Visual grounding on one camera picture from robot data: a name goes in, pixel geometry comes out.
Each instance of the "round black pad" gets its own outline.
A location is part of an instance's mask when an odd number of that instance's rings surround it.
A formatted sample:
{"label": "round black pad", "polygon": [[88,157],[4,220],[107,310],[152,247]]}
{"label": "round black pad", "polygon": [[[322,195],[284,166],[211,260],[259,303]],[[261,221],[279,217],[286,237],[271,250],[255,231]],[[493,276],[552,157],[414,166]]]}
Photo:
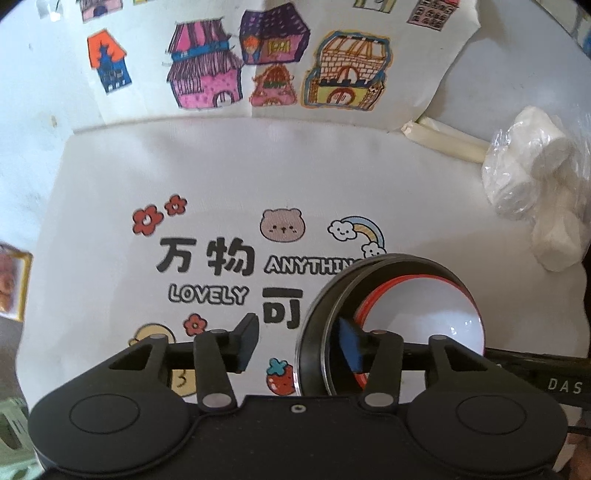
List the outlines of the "round black pad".
{"label": "round black pad", "polygon": [[514,432],[525,423],[525,410],[500,395],[481,395],[464,400],[457,408],[458,419],[469,429],[488,435]]}
{"label": "round black pad", "polygon": [[190,426],[187,404],[164,385],[88,396],[76,390],[55,390],[31,412],[29,434],[45,466],[90,474],[125,472],[164,456]]}
{"label": "round black pad", "polygon": [[568,426],[559,404],[542,392],[479,395],[433,388],[409,405],[407,423],[428,453],[477,475],[527,472],[553,463]]}
{"label": "round black pad", "polygon": [[115,433],[132,426],[139,417],[139,406],[121,395],[102,394],[79,401],[70,420],[88,433]]}

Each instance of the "house drawing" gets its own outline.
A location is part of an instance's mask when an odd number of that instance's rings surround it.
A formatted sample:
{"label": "house drawing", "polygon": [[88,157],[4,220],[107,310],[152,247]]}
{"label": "house drawing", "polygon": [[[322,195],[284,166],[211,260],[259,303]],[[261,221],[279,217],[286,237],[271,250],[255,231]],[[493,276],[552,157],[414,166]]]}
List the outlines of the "house drawing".
{"label": "house drawing", "polygon": [[355,0],[353,6],[356,8],[366,8],[368,10],[376,10],[378,12],[389,14],[395,4],[396,0]]}
{"label": "house drawing", "polygon": [[390,40],[336,31],[320,43],[303,88],[303,105],[371,110],[385,89]]}
{"label": "house drawing", "polygon": [[84,23],[123,8],[122,0],[78,0],[78,2]]}
{"label": "house drawing", "polygon": [[243,62],[230,51],[229,39],[221,18],[177,25],[166,81],[180,108],[218,108],[242,99]]}
{"label": "house drawing", "polygon": [[289,2],[263,12],[246,10],[239,36],[246,64],[290,63],[301,60],[310,29]]}
{"label": "house drawing", "polygon": [[283,64],[268,67],[252,80],[256,84],[250,98],[252,106],[293,105],[297,102],[296,91],[291,84],[293,76]]}
{"label": "house drawing", "polygon": [[408,23],[439,30],[460,6],[460,0],[419,0]]}
{"label": "house drawing", "polygon": [[91,35],[87,43],[90,66],[98,72],[105,93],[131,85],[131,78],[125,66],[127,54],[107,30]]}

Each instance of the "screw hole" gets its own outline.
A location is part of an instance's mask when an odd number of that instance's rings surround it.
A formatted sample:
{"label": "screw hole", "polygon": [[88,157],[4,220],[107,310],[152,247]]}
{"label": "screw hole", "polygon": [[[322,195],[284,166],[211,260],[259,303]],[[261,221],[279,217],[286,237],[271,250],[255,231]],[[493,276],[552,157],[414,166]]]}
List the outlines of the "screw hole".
{"label": "screw hole", "polygon": [[292,405],[291,406],[291,412],[292,413],[304,413],[306,411],[306,407],[303,405]]}

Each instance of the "cloud print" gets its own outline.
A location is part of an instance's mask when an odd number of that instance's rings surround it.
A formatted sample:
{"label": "cloud print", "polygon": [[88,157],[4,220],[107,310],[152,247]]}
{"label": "cloud print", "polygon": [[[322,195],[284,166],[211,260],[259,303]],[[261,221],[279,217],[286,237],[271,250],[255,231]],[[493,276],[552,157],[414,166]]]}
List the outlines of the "cloud print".
{"label": "cloud print", "polygon": [[361,250],[363,251],[364,258],[375,257],[376,255],[384,255],[386,253],[386,250],[379,247],[376,242],[370,242],[362,246]]}
{"label": "cloud print", "polygon": [[353,230],[353,224],[351,222],[335,220],[330,224],[328,230],[339,242],[345,242],[357,238],[357,232]]}

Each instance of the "printed cartoon design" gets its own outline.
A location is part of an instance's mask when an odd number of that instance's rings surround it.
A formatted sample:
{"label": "printed cartoon design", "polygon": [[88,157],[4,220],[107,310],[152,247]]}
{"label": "printed cartoon design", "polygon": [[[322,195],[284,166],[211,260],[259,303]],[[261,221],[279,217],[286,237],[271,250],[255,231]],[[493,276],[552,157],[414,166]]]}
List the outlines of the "printed cartoon design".
{"label": "printed cartoon design", "polygon": [[369,243],[361,247],[364,258],[386,253],[382,231],[365,217],[352,216],[335,220],[329,225],[328,231],[339,242],[354,240],[359,234],[364,235],[369,240]]}
{"label": "printed cartoon design", "polygon": [[278,208],[262,213],[261,233],[271,242],[295,242],[304,236],[305,231],[306,224],[297,208]]}
{"label": "printed cartoon design", "polygon": [[219,108],[242,99],[242,60],[230,51],[222,19],[177,25],[168,46],[170,83],[180,108]]}
{"label": "printed cartoon design", "polygon": [[353,4],[353,6],[389,14],[394,8],[395,4],[396,0],[355,0],[355,4]]}
{"label": "printed cartoon design", "polygon": [[122,0],[77,0],[84,23],[123,8]]}
{"label": "printed cartoon design", "polygon": [[441,31],[459,6],[460,0],[419,0],[407,23]]}
{"label": "printed cartoon design", "polygon": [[[132,346],[150,335],[160,334],[166,335],[169,343],[177,342],[174,334],[164,325],[147,323],[135,332],[134,337],[128,342],[128,344],[129,346]],[[195,384],[195,370],[173,370],[170,387],[181,397],[193,395],[197,391]]]}
{"label": "printed cartoon design", "polygon": [[293,76],[284,65],[273,65],[263,74],[254,77],[255,91],[252,92],[252,106],[293,105],[297,102],[296,91],[291,84]]}
{"label": "printed cartoon design", "polygon": [[90,66],[98,72],[105,93],[131,85],[131,78],[125,66],[127,54],[108,31],[101,30],[91,35],[87,42]]}
{"label": "printed cartoon design", "polygon": [[309,40],[310,29],[291,2],[242,16],[240,44],[248,65],[300,61]]}
{"label": "printed cartoon design", "polygon": [[189,318],[184,321],[183,326],[187,335],[194,337],[205,331],[205,328],[207,328],[207,320],[197,313],[192,313],[189,315]]}
{"label": "printed cartoon design", "polygon": [[303,105],[369,111],[386,88],[391,63],[389,38],[333,32],[316,50],[316,64],[303,84]]}
{"label": "printed cartoon design", "polygon": [[164,220],[164,214],[159,212],[156,205],[148,205],[145,209],[138,209],[132,215],[136,235],[150,236],[156,231],[156,227]]}
{"label": "printed cartoon design", "polygon": [[295,393],[294,368],[287,363],[287,360],[282,360],[281,362],[277,358],[271,358],[269,360],[267,387],[275,395],[282,397]]}
{"label": "printed cartoon design", "polygon": [[172,195],[170,200],[164,204],[164,209],[169,217],[174,215],[182,215],[185,213],[187,206],[187,199],[182,199],[180,195]]}

